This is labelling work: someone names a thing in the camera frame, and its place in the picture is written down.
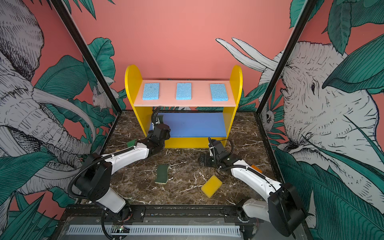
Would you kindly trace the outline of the bright green sponge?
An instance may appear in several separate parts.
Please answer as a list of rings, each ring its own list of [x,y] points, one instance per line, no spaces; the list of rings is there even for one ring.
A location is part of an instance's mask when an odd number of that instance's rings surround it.
[[[137,144],[137,140],[131,140],[127,142],[127,148],[132,148]]]

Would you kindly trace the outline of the black frame post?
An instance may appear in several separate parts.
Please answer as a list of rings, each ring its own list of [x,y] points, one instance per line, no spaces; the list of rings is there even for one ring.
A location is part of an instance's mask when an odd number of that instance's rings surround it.
[[[72,39],[74,40],[77,47],[79,48],[80,52],[82,53],[83,57],[85,58],[87,64],[91,69],[91,72],[95,75],[96,79],[98,80],[101,87],[105,91],[107,97],[111,101],[112,106],[115,108],[118,114],[121,114],[122,109],[120,108],[120,105],[118,104],[109,85],[107,84],[104,78],[104,75],[101,69],[99,68],[94,56],[92,55],[88,45],[86,44],[83,36],[81,35],[81,33],[79,32],[79,29],[74,23],[71,17],[71,14],[67,9],[67,6],[64,4],[63,1],[53,0],[51,1],[51,3],[55,8],[56,12],[58,13],[59,17],[61,18],[62,22],[64,23],[65,27],[67,28],[68,32],[70,33]]]
[[[274,70],[274,74],[271,78],[271,81],[269,82],[269,85],[266,89],[266,92],[265,92],[263,98],[262,98],[262,101],[261,101],[261,103],[260,103],[260,105],[256,111],[258,117],[262,114],[262,110],[264,109],[264,107],[267,103],[267,100],[274,89],[274,86],[276,85],[277,81],[280,79],[281,74],[284,70],[284,67],[286,66],[286,64],[287,64],[287,62],[288,62],[288,60],[292,54],[292,51],[294,50],[295,45],[296,45],[297,41],[299,40],[299,38],[300,38],[304,28],[305,28],[305,25],[307,24],[307,21],[311,15],[312,11],[314,10],[316,4],[317,4],[317,1],[315,1],[315,0],[309,0],[309,1],[305,2],[304,7],[301,11],[300,17],[297,20],[297,23],[294,27],[294,30],[291,34],[291,37],[287,43],[287,46],[283,51],[281,59],[278,62],[278,66]]]

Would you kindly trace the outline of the dark green sponge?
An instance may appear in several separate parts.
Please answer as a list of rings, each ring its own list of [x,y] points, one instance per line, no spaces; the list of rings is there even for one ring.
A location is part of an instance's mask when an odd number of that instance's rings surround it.
[[[155,179],[156,184],[166,184],[168,182],[169,165],[158,165],[157,175]]]
[[[156,124],[157,125],[164,123],[163,117],[164,116],[162,116],[162,115],[156,117]]]

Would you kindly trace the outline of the black left frame post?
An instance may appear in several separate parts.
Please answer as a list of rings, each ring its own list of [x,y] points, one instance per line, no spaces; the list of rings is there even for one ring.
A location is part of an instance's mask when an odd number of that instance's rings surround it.
[[[118,104],[109,85],[107,84],[104,78],[104,75],[101,69],[99,68],[94,56],[92,55],[88,45],[86,44],[83,36],[81,35],[81,33],[79,32],[79,29],[74,23],[71,17],[71,14],[67,9],[67,6],[64,4],[63,1],[53,0],[51,1],[51,3],[55,8],[56,12],[58,13],[59,17],[61,18],[62,22],[64,23],[65,27],[67,28],[68,32],[70,33],[72,39],[74,40],[77,47],[79,48],[80,52],[82,53],[83,57],[85,58],[87,64],[91,69],[91,72],[95,75],[96,79],[98,80],[101,87],[105,91],[107,97],[111,101],[112,106],[115,108],[118,114],[121,114],[122,109],[120,108],[120,105]]]

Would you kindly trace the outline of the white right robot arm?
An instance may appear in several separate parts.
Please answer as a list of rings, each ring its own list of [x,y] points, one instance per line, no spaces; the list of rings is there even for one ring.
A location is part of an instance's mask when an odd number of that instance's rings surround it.
[[[199,157],[199,164],[229,174],[256,191],[262,201],[244,199],[232,211],[237,220],[256,225],[266,221],[284,237],[294,236],[294,231],[308,216],[295,186],[280,183],[253,168],[233,151],[227,151],[221,140],[208,139],[209,153]]]

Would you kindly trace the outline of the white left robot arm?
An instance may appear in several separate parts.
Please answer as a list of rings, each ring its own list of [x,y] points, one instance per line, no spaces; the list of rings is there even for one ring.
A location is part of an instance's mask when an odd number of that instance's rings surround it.
[[[168,125],[155,125],[146,138],[114,154],[100,156],[92,154],[68,185],[68,194],[77,199],[87,199],[98,203],[103,208],[119,214],[129,204],[123,197],[111,189],[111,177],[118,170],[145,160],[165,148],[165,141],[170,139]]]

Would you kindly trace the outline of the yellow pink blue shelf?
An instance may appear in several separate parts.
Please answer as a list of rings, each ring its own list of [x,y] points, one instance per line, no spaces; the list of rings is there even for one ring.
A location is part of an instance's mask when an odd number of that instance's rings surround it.
[[[146,83],[159,83],[159,99],[143,101]],[[160,107],[164,123],[171,129],[171,138],[166,148],[207,148],[208,138],[225,140],[229,138],[238,109],[242,90],[243,73],[240,66],[234,66],[229,80],[192,80],[192,99],[176,100],[177,80],[144,80],[139,68],[127,67],[125,88],[128,100],[145,135],[152,130],[151,116]],[[213,102],[210,84],[225,84],[229,100]]]

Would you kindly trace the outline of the blue sponge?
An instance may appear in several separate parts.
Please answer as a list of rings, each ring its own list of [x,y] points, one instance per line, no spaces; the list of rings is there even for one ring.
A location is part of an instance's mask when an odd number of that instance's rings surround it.
[[[146,83],[144,85],[142,99],[143,101],[158,100],[159,92],[160,92],[159,83]]]
[[[226,102],[229,100],[225,84],[210,84],[213,102]]]
[[[176,100],[184,101],[192,99],[192,84],[191,83],[177,83]]]

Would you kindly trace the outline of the white vent strip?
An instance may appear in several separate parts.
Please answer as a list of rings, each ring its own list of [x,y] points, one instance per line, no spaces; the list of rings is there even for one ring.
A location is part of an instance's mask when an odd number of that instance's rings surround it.
[[[239,226],[106,225],[105,229],[112,236],[242,236]],[[65,233],[67,236],[102,236],[103,234],[103,229],[99,225],[70,225]]]

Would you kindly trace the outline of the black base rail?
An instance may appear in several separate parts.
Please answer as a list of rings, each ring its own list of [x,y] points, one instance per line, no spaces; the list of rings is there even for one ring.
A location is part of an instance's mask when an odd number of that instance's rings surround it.
[[[102,213],[94,205],[73,205],[67,208],[52,235],[53,240],[284,240],[271,223],[258,221],[256,225],[241,223],[232,211],[235,205],[132,205],[132,215],[118,222],[112,214]],[[99,225],[104,234],[65,235],[70,225]],[[112,236],[105,226],[168,225],[168,226],[239,226],[241,237],[223,236]]]

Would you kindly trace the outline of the black right frame post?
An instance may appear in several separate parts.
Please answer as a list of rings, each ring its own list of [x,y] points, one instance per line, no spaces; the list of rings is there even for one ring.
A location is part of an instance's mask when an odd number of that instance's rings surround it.
[[[294,27],[294,30],[291,34],[291,37],[287,43],[287,46],[283,51],[281,59],[278,62],[278,66],[274,70],[274,74],[271,78],[271,81],[269,82],[269,85],[266,89],[266,92],[265,92],[263,98],[262,98],[262,101],[261,101],[261,103],[260,103],[260,105],[256,111],[258,117],[262,114],[262,110],[264,109],[264,107],[267,103],[267,100],[274,89],[274,86],[276,85],[277,81],[280,79],[281,74],[284,70],[284,67],[286,66],[286,64],[287,64],[287,62],[288,62],[288,60],[292,54],[292,51],[294,50],[295,45],[296,45],[297,41],[299,40],[299,38],[300,38],[304,28],[305,28],[305,25],[307,24],[307,21],[311,15],[312,11],[314,10],[316,4],[317,4],[317,1],[315,1],[315,0],[309,0],[309,1],[305,2],[304,7],[301,11],[300,17],[297,20],[297,23]]]

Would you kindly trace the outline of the orange yellow sponge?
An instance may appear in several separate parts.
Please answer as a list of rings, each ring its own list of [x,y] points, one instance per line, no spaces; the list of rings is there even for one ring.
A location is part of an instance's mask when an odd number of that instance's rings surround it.
[[[259,169],[257,166],[255,166],[255,165],[251,165],[251,167],[254,169],[254,170],[256,170],[257,172],[259,172],[259,173],[263,173],[263,171],[261,170],[261,169]]]

